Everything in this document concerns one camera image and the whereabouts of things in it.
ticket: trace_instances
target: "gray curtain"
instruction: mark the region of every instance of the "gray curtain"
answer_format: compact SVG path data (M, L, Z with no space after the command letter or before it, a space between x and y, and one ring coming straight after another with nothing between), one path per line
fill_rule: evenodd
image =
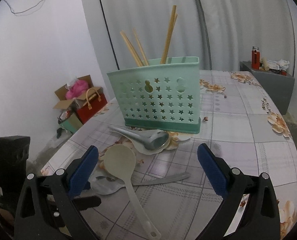
M160 58L170 11L178 6L170 57L198 56L201 69L237 71L252 46L271 60L289 60L293 74L294 30L287 0L102 0L121 69L135 67L120 31L137 48L132 28L149 59Z
M271 60L288 60L293 74L295 40L287 0L201 0L213 70L238 70L252 46Z
M178 18L168 56L197 56L202 68L210 69L205 30L200 24L195 0L102 0L102 3L120 69L136 66L120 35L121 30L139 53L132 32L135 27L147 58L162 57L174 4Z

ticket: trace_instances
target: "pink plastic bag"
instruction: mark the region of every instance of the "pink plastic bag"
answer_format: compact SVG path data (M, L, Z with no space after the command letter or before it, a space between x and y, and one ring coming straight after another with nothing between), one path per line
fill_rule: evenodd
M85 80L77 80L75 84L67 91L65 97L66 99L73 99L79 97L87 89L89 89L88 83Z

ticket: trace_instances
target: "cutlery holder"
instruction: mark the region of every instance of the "cutlery holder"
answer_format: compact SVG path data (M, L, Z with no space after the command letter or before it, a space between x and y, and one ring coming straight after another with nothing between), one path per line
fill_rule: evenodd
M149 66L107 73L125 125L199 133L198 57L149 60Z

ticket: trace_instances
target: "wooden stick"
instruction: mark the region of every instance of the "wooden stick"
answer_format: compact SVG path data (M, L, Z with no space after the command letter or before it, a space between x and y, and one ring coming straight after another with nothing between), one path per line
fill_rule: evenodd
M144 59L145 65L146 65L146 66L149 66L148 60L147 60L147 58L146 58L145 52L144 52L144 50L143 50L143 47L142 47L141 43L139 42L139 38L138 38L138 35L137 35L137 32L136 32L136 29L135 29L135 28L133 28L133 33L134 33L134 36L135 36L137 45L138 45L138 47L139 47L139 50L140 50L140 52L141 52L141 54L142 54L142 57L143 57L143 59Z
M173 30L174 30L174 26L175 26L176 19L177 19L177 13L175 14L175 18L174 18Z
M173 32L173 27L174 27L175 13L176 13L176 5L173 5L172 13L171 13L171 16L170 16L169 27L168 27L168 30L167 30L167 36L166 36L164 51L163 51L163 54L162 54L162 59L161 59L160 64L165 64L166 63L168 50L170 48L170 39L172 37L172 32Z
M143 65L143 62L141 61L139 55L137 54L136 50L134 49L132 43L130 42L130 40L127 38L126 34L124 33L124 31L121 31L120 32L121 36L123 37L126 45L127 45L127 48L129 49L130 53L132 54L136 64L138 67L142 67L144 66Z

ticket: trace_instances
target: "floral tablecloth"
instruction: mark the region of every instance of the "floral tablecloth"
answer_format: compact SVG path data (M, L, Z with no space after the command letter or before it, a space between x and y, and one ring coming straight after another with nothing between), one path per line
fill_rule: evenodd
M135 168L133 181L185 171L191 173L183 181L135 187L141 205L162 234L162 239L195 239L222 201L197 160L196 151L201 143L206 143L216 156L223 158L230 167L240 168L244 174L258 176L267 172L270 175L279 201L282 235L297 220L297 151L294 141L291 136L285 137L288 129L258 81L248 72L238 73L241 75L201 70L200 116L201 119L207 117L208 121L202 121L200 133L185 141L176 141L175 135L170 150L157 155L137 153L140 164ZM90 145L103 152L116 142L123 143L118 134L108 130L108 125L125 127L115 99L58 150L44 166L42 174L51 175L59 168L67 168ZM100 206L81 213L101 239L147 238L125 188L100 198ZM236 228L243 210L243 207L239 208L227 233Z

